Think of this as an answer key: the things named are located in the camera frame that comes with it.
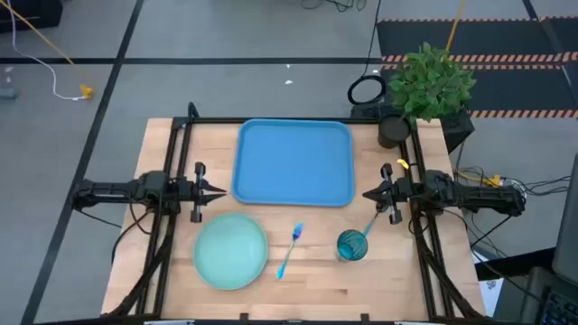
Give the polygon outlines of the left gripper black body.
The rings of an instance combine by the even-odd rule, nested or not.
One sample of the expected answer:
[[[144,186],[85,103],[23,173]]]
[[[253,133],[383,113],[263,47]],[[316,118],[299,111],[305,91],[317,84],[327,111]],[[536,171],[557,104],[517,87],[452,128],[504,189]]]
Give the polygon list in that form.
[[[202,222],[200,207],[205,204],[203,201],[203,191],[206,186],[206,181],[204,179],[205,173],[205,164],[202,162],[196,162],[194,164],[195,181],[188,181],[185,177],[181,177],[178,180],[181,199],[193,203],[190,217],[192,223]]]

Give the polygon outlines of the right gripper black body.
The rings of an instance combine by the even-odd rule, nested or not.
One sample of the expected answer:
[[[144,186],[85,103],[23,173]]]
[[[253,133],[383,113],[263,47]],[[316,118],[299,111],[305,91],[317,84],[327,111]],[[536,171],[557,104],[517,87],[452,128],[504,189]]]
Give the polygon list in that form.
[[[389,223],[391,225],[399,224],[402,221],[402,213],[397,207],[398,202],[408,202],[411,198],[418,196],[416,185],[408,177],[398,178],[393,181],[393,168],[390,163],[385,163],[380,170],[384,181],[384,189],[381,198],[385,201],[382,203],[384,209],[392,209],[389,214]]]

